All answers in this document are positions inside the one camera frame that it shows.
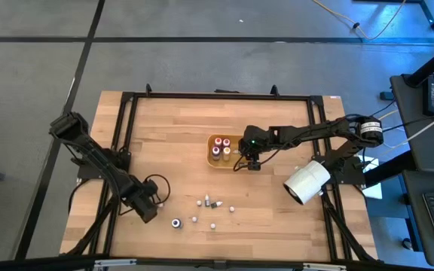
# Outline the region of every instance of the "black floor stripe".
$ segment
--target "black floor stripe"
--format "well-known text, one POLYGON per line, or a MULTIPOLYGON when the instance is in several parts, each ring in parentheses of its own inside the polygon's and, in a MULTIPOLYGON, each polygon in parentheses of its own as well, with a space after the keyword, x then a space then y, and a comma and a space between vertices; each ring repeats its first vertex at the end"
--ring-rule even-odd
MULTIPOLYGON (((68 97, 66 98, 65 105, 63 106, 63 114, 70 112, 72 110, 73 104, 75 103, 76 93, 78 92, 78 87, 80 86, 84 67, 87 64, 88 55, 90 54, 90 48, 92 44, 91 38, 95 36, 96 28, 98 26, 99 19, 102 16, 104 5, 105 0, 98 1, 95 15, 93 16, 93 21, 91 23, 90 31, 88 32, 87 40, 84 44, 83 51, 81 52, 80 60, 78 61, 78 66, 76 68, 75 76, 73 78, 73 83, 70 88, 68 97)), ((44 163, 44 167, 38 179, 34 197, 32 198, 32 201, 30 203, 31 209, 25 217, 26 220, 23 222, 24 229, 19 240, 20 242, 17 246, 15 260, 23 260, 28 254, 28 249, 31 245, 31 239, 33 233, 35 232, 36 224, 38 223, 38 217, 40 215, 41 207, 44 203, 44 198, 46 197, 47 189, 50 184, 51 175, 53 174, 59 150, 60 142, 57 140, 53 140, 50 149, 48 150, 47 159, 44 163)))
POLYGON ((72 43, 86 42, 87 37, 67 36, 0 36, 0 42, 72 43))

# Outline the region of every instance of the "black metal frame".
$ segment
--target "black metal frame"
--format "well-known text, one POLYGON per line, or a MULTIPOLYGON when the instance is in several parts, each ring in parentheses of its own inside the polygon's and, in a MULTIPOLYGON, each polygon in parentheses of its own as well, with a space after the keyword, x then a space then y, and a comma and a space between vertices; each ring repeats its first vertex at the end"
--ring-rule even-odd
MULTIPOLYGON (((112 139, 112 150, 116 151, 118 149, 118 140, 120 138, 121 133, 121 127, 123 125, 123 116, 125 112, 125 108, 127 106, 128 102, 132 102, 132 106, 130 109, 129 114, 129 120, 127 123, 127 131, 125 133, 125 139, 124 139, 124 145, 120 149, 121 151, 125 151, 130 155, 129 147, 130 147, 130 139, 131 134, 133 131, 133 124, 135 120, 136 115, 136 108, 137 108, 137 102, 138 98, 170 98, 170 99, 244 99, 244 100, 273 100, 273 101, 299 101, 299 102, 306 102, 307 105, 307 113, 309 117, 309 123, 315 124, 315 117, 314 117, 314 111, 313 106, 315 105, 318 108, 319 112, 319 119, 321 122, 326 121, 326 113, 324 111, 324 104, 322 101, 321 96, 293 96, 293 95, 280 95, 277 88, 275 86, 272 87, 270 94, 243 94, 243 93, 154 93, 151 90, 150 85, 146 85, 146 90, 144 93, 122 93, 121 97, 121 103, 120 108, 118 109, 118 116, 117 116, 117 122, 115 124, 115 131, 112 139)), ((325 149, 326 151, 331 150, 331 144, 330 141, 327 139, 325 140, 325 149)), ((313 149, 314 149, 314 156, 319 156, 320 149, 319 149, 319 142, 317 140, 313 141, 313 149)), ((344 210, 341 202, 341 195, 339 194, 339 187, 337 184, 332 184, 333 188, 333 195, 335 198, 335 207, 338 211, 338 214, 341 216, 341 218, 344 219, 344 210)), ((96 215, 100 214, 105 203, 108 200, 109 194, 109 187, 106 182, 104 182, 102 187, 102 192, 100 194, 99 198, 99 206, 98 206, 98 212, 96 215)), ((104 248, 103 248, 103 254, 109 254, 111 245, 112 245, 112 237, 113 237, 113 230, 115 228, 116 223, 116 217, 118 214, 118 209, 112 210, 112 213, 110 214, 110 218, 108 221, 108 228, 105 235, 105 242, 104 242, 104 248)), ((329 243, 329 253, 330 258, 332 261, 338 260, 337 256, 337 250, 336 250, 336 244, 335 244, 335 238, 334 238, 334 230, 332 228, 332 220, 329 214, 325 211, 323 206, 323 214, 325 218, 325 228, 326 228, 326 235, 329 243)), ((95 254, 96 253, 96 244, 98 242, 99 234, 96 234, 96 236, 93 238, 93 240, 90 243, 90 250, 89 254, 95 254)), ((344 256, 345 259, 350 260, 352 259, 351 253, 350 253, 350 246, 345 240, 345 238, 342 238, 343 246, 344 246, 344 256)), ((182 262, 182 260, 175 259, 174 262, 172 260, 168 260, 168 263, 175 263, 179 264, 182 262)), ((284 266, 288 266, 288 262, 282 262, 284 266)))

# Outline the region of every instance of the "black cable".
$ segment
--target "black cable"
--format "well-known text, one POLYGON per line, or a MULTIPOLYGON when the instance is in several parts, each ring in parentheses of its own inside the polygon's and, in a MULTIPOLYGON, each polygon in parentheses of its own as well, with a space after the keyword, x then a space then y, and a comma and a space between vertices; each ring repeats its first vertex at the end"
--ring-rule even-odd
POLYGON ((366 195, 362 192, 362 190, 358 187, 357 184, 353 184, 353 186, 354 186, 354 188, 356 188, 356 189, 359 191, 359 193, 360 193, 363 197, 366 198, 366 195))
MULTIPOLYGON (((171 190, 170 190, 170 183, 169 183, 169 180, 167 180, 167 178, 165 178, 165 177, 163 177, 162 175, 160 175, 160 174, 150 174, 150 175, 148 175, 145 179, 144 179, 144 181, 147 181, 149 178, 151 178, 151 177, 160 177, 160 178, 162 178, 163 180, 165 180, 165 182, 167 183, 167 187, 168 187, 168 193, 167 193, 167 196, 165 197, 165 199, 160 199, 160 197, 157 195, 157 194, 155 194, 155 196, 157 197, 157 199, 159 200, 158 202, 155 202, 155 199, 154 199, 154 195, 151 195, 151 201, 155 204, 155 205, 159 205, 159 204, 161 204, 161 203, 164 203, 164 202, 166 202, 168 199, 169 199, 169 197, 170 197, 170 192, 171 192, 171 190)), ((128 212, 131 212, 133 210, 133 208, 130 208, 130 209, 128 209, 128 210, 126 210, 125 212, 119 212, 118 213, 118 215, 120 215, 120 216, 122 216, 122 215, 125 215, 126 213, 128 213, 128 212)))
POLYGON ((365 152, 366 152, 366 147, 362 149, 362 169, 364 169, 368 165, 368 163, 366 162, 365 152))
POLYGON ((416 123, 416 122, 423 121, 423 120, 429 120, 429 119, 432 119, 432 118, 434 118, 434 116, 423 117, 423 118, 421 118, 421 119, 408 121, 407 123, 402 123, 402 124, 399 124, 399 125, 393 126, 393 127, 391 127, 391 128, 385 129, 385 130, 383 130, 383 132, 388 132, 388 131, 391 131, 392 129, 396 129, 396 128, 399 128, 399 127, 401 127, 401 126, 407 126, 408 124, 416 123))
POLYGON ((129 213, 131 211, 133 211, 133 208, 130 208, 130 209, 126 210, 125 212, 118 213, 118 215, 122 216, 122 215, 125 215, 126 213, 129 213))
POLYGON ((370 114, 369 115, 369 117, 373 117, 374 115, 376 115, 376 114, 378 114, 378 113, 381 113, 382 111, 385 111, 387 108, 389 108, 394 102, 395 102, 396 100, 395 99, 393 99, 390 103, 389 103, 389 105, 387 105, 385 108, 383 108, 383 109, 380 109, 380 110, 378 110, 378 111, 376 111, 375 113, 373 113, 373 114, 370 114))
POLYGON ((106 204, 103 211, 95 218, 95 221, 93 224, 91 224, 88 231, 84 234, 83 238, 78 241, 78 244, 69 251, 67 254, 70 255, 81 255, 83 254, 85 248, 90 244, 90 240, 95 236, 95 234, 98 232, 99 228, 103 224, 103 222, 106 220, 106 217, 109 215, 109 213, 117 208, 119 204, 120 199, 118 199, 116 196, 113 196, 108 203, 106 204))
POLYGON ((83 186, 83 184, 86 184, 90 179, 81 179, 81 183, 78 184, 75 188, 73 188, 72 193, 69 195, 69 201, 68 201, 68 213, 72 210, 72 204, 73 204, 73 196, 75 195, 76 191, 83 186))
POLYGON ((167 180, 167 178, 165 178, 165 177, 163 177, 162 175, 160 175, 160 174, 151 174, 151 175, 148 175, 146 178, 145 178, 145 180, 144 181, 147 181, 149 178, 151 178, 151 177, 160 177, 160 178, 162 178, 163 180, 165 180, 165 182, 167 183, 167 187, 168 187, 168 189, 169 189, 169 192, 167 193, 167 196, 165 197, 165 199, 164 200, 161 200, 160 199, 160 197, 157 195, 157 194, 155 194, 156 196, 157 196, 157 198, 158 198, 158 200, 160 200, 160 202, 156 202, 155 204, 156 205, 158 205, 158 204, 161 204, 161 203, 164 203, 164 202, 166 202, 167 201, 167 199, 169 199, 169 197, 170 197, 170 183, 169 183, 169 180, 167 180))

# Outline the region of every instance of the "wooden table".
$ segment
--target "wooden table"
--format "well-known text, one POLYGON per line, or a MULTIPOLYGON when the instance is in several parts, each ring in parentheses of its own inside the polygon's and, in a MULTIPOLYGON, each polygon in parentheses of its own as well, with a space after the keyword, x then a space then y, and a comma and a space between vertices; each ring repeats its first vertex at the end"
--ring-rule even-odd
MULTIPOLYGON (((103 91, 91 136, 109 148, 118 114, 121 92, 103 91)), ((323 97, 326 117, 344 115, 341 98, 323 97)), ((319 114, 315 110, 316 122, 319 114)), ((260 172, 214 169, 206 161, 206 143, 212 134, 243 134, 247 125, 309 125, 305 102, 224 99, 139 99, 130 144, 130 174, 140 180, 158 173, 166 176, 172 193, 158 216, 144 224, 135 212, 119 216, 112 242, 112 256, 227 260, 330 261, 322 204, 315 196, 305 206, 283 189, 296 166, 305 166, 313 155, 310 142, 281 151, 260 172), (208 193, 221 200, 217 209, 198 207, 208 193), (235 212, 228 211, 229 206, 235 212), (191 217, 199 218, 192 223, 191 217), (176 230, 171 220, 180 218, 176 230)), ((337 148, 343 139, 332 139, 337 148)), ((269 154, 261 155, 261 160, 269 154)), ((164 196, 167 187, 155 179, 164 196)), ((90 181, 76 194, 66 226, 61 252, 71 249, 93 223, 102 187, 90 181)), ((366 251, 377 257, 362 195, 341 185, 348 227, 366 251)), ((97 251, 102 251, 105 226, 97 251)), ((341 239, 335 226, 338 255, 341 239)))

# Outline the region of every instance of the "black desk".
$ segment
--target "black desk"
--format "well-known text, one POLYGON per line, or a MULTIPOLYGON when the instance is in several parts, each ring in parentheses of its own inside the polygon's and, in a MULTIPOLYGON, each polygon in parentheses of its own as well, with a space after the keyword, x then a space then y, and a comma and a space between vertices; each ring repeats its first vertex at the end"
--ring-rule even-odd
MULTIPOLYGON (((393 76, 390 80, 403 123, 426 117, 422 114, 423 89, 407 86, 401 76, 393 76)), ((405 126, 406 136, 412 136, 433 121, 423 120, 405 126)), ((411 140, 409 145, 416 168, 434 172, 434 126, 411 140)))
MULTIPOLYGON (((423 89, 409 87, 401 76, 393 76, 390 80, 403 123, 425 117, 422 115, 423 89)), ((433 121, 423 120, 407 125, 406 135, 412 136, 433 121)), ((410 216, 416 222, 426 260, 434 265, 434 229, 423 201, 423 193, 434 192, 434 126, 412 139, 409 145, 410 151, 366 172, 365 179, 367 183, 372 183, 403 174, 411 204, 410 216)))
POLYGON ((423 193, 434 192, 434 173, 403 172, 408 198, 423 245, 426 261, 434 266, 434 229, 423 200, 423 193))

